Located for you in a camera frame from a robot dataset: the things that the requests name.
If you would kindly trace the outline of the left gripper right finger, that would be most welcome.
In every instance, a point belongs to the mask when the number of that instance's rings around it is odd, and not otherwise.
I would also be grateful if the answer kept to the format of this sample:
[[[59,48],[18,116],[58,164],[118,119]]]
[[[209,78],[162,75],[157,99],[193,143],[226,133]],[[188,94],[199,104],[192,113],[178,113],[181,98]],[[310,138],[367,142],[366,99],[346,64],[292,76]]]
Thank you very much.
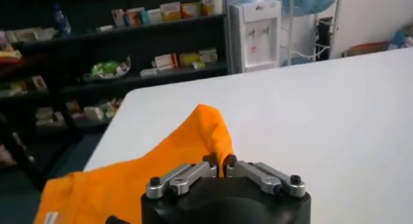
[[[281,193],[293,198],[303,198],[306,185],[298,175],[287,175],[262,162],[238,161],[235,155],[228,155],[223,162],[226,178],[248,178],[264,193],[277,196]]]

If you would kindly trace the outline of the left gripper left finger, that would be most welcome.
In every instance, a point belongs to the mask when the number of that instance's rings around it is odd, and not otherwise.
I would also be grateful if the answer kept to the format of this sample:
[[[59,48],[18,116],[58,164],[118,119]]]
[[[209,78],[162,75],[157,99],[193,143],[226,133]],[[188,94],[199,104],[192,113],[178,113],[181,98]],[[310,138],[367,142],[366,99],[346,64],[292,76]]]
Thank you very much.
[[[203,160],[199,163],[183,163],[164,176],[150,178],[145,195],[149,199],[159,199],[171,190],[175,195],[182,196],[189,192],[190,187],[198,179],[216,177],[217,156],[211,153],[203,156]]]

